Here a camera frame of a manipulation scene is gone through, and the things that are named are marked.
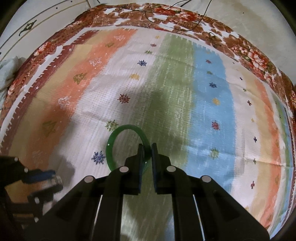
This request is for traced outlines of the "green jade bangle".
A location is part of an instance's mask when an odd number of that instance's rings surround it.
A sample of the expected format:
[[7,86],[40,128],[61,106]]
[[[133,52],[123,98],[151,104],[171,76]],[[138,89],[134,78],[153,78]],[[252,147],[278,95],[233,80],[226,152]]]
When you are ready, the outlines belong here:
[[144,133],[144,131],[135,125],[122,125],[122,126],[117,127],[111,133],[111,135],[109,136],[108,141],[107,141],[105,152],[106,152],[107,165],[108,165],[108,168],[110,169],[110,171],[114,171],[117,168],[117,165],[116,165],[114,158],[113,158],[113,146],[114,146],[115,140],[118,137],[118,135],[125,130],[134,131],[141,139],[142,145],[144,146],[144,163],[146,164],[148,162],[148,160],[151,158],[151,152],[152,152],[151,151],[151,144],[150,144],[146,134]]

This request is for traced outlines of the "striped colourful mat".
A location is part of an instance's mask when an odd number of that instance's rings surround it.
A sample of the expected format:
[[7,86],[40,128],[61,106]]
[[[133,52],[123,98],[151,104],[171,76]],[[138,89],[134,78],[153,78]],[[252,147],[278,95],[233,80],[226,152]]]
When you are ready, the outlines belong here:
[[189,175],[209,175],[271,237],[295,206],[295,134],[285,76],[231,32],[141,27],[61,30],[22,66],[1,112],[1,154],[54,169],[59,201],[149,143]]

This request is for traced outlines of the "light blue crumpled cloth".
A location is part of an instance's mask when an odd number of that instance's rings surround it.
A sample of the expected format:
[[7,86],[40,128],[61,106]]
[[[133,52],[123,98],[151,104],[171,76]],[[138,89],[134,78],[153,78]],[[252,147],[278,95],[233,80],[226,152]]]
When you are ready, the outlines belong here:
[[14,79],[15,73],[20,68],[21,60],[18,56],[12,57],[1,61],[0,69],[0,88],[1,88],[1,109],[3,108],[6,95],[8,93],[8,87]]

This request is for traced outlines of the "white headboard panel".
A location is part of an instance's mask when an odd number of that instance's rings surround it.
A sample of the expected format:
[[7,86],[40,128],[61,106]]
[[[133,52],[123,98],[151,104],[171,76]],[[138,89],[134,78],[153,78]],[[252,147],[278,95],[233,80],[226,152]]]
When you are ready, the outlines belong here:
[[1,61],[26,60],[54,33],[98,1],[27,1],[12,17],[1,36]]

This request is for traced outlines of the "floral brown blanket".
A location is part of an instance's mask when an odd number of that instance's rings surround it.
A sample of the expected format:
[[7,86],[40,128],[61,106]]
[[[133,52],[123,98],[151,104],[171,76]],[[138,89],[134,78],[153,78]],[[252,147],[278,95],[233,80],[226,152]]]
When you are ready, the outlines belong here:
[[204,42],[239,62],[257,78],[268,83],[278,97],[286,102],[295,119],[295,87],[259,49],[224,23],[199,13],[175,6],[155,3],[100,4],[89,8],[73,22],[49,37],[16,72],[1,110],[4,121],[23,87],[44,63],[45,58],[81,30],[106,26],[134,26],[191,37]]

